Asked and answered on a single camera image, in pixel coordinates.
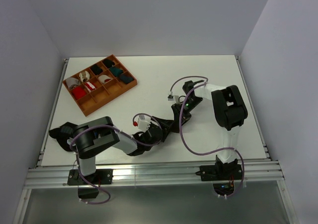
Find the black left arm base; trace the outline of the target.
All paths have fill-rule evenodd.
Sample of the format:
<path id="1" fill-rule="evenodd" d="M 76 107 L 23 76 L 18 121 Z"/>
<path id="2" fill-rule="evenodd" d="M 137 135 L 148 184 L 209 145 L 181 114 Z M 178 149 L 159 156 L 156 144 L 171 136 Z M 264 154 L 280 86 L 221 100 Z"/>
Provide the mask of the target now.
<path id="1" fill-rule="evenodd" d="M 112 183 L 113 170 L 112 169 L 97 169 L 95 173 L 85 176 L 85 179 L 98 186 L 110 185 Z M 94 187 L 80 188 L 80 186 L 87 185 L 87 183 L 80 177 L 77 169 L 71 169 L 67 180 L 68 186 L 78 186 L 78 197 L 84 200 L 93 200 L 98 194 L 99 190 Z"/>

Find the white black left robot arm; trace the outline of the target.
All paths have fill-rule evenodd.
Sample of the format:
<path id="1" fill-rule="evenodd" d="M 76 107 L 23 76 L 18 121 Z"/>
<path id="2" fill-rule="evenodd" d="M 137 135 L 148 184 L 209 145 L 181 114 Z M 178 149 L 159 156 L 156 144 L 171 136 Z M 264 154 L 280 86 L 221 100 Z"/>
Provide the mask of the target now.
<path id="1" fill-rule="evenodd" d="M 96 156 L 108 148 L 119 149 L 128 156 L 139 156 L 163 143 L 170 133 L 179 132 L 178 118 L 166 120 L 146 113 L 136 114 L 133 125 L 140 131 L 129 135 L 106 116 L 74 128 L 70 148 L 77 154 L 81 181 L 91 184 L 96 180 Z"/>

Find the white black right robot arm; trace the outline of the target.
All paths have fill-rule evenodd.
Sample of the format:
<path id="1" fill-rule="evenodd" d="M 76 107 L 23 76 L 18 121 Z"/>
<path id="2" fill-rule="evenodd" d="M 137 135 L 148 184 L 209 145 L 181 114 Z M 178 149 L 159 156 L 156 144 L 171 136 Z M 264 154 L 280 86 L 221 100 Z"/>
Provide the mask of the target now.
<path id="1" fill-rule="evenodd" d="M 220 179 L 228 178 L 240 168 L 237 159 L 239 155 L 237 152 L 238 136 L 241 126 L 248 117 L 239 88 L 236 85 L 224 87 L 207 83 L 204 80 L 196 82 L 190 80 L 184 83 L 182 90 L 186 97 L 174 111 L 181 140 L 185 141 L 182 125 L 190 120 L 190 112 L 204 99 L 210 100 L 216 122 L 222 128 L 221 147 L 214 151 L 218 153 L 214 165 L 215 175 Z"/>

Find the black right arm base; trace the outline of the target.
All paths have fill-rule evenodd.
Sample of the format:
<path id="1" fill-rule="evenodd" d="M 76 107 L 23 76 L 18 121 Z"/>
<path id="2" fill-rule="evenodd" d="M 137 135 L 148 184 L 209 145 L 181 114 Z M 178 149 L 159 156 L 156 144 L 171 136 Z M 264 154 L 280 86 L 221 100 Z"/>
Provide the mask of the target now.
<path id="1" fill-rule="evenodd" d="M 235 181 L 240 181 L 238 188 L 243 186 L 244 172 L 237 160 L 231 163 L 216 161 L 214 165 L 202 165 L 195 172 L 202 182 L 213 181 L 213 188 L 217 195 L 228 197 L 235 191 Z"/>

